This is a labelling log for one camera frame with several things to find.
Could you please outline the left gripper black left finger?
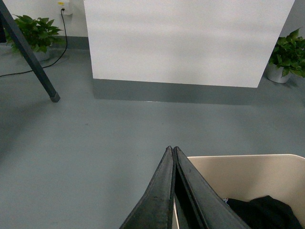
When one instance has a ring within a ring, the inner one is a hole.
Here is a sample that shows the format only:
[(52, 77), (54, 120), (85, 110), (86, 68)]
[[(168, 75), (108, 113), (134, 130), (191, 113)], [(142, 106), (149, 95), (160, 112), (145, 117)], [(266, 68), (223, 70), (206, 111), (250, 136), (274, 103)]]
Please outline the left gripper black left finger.
[(143, 196), (120, 226), (121, 229), (171, 229), (176, 163), (168, 146)]

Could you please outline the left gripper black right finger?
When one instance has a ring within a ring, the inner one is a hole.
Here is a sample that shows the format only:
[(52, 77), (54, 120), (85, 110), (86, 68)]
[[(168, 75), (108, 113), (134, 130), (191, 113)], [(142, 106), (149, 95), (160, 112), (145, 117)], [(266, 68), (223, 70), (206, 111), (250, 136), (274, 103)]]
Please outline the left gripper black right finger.
[(176, 162), (176, 219), (181, 229), (248, 229), (220, 198), (179, 147)]

